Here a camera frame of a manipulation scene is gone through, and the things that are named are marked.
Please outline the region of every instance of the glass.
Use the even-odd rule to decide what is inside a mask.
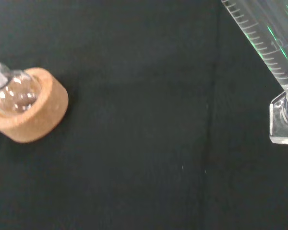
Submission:
[[[222,0],[288,95],[288,0]]]
[[[0,64],[0,114],[16,116],[27,111],[40,92],[41,86],[33,76]]]
[[[270,139],[288,144],[288,0],[221,0],[284,89],[270,104]]]

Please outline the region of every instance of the dark green fabric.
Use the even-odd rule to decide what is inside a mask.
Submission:
[[[288,229],[281,89],[218,0],[0,0],[0,61],[70,104],[0,134],[0,230]]]

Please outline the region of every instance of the black cloth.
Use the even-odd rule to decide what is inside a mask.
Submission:
[[[0,230],[288,229],[277,82],[218,0],[0,0],[0,61],[70,104],[0,133]]]

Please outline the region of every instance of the glass graduated cylinder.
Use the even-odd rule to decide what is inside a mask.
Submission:
[[[288,97],[288,0],[221,0]]]

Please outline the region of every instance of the cork flask stand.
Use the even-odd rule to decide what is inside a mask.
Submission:
[[[52,131],[64,117],[68,106],[65,88],[45,69],[25,72],[41,85],[41,93],[30,109],[13,117],[0,114],[0,132],[20,143],[38,140]]]

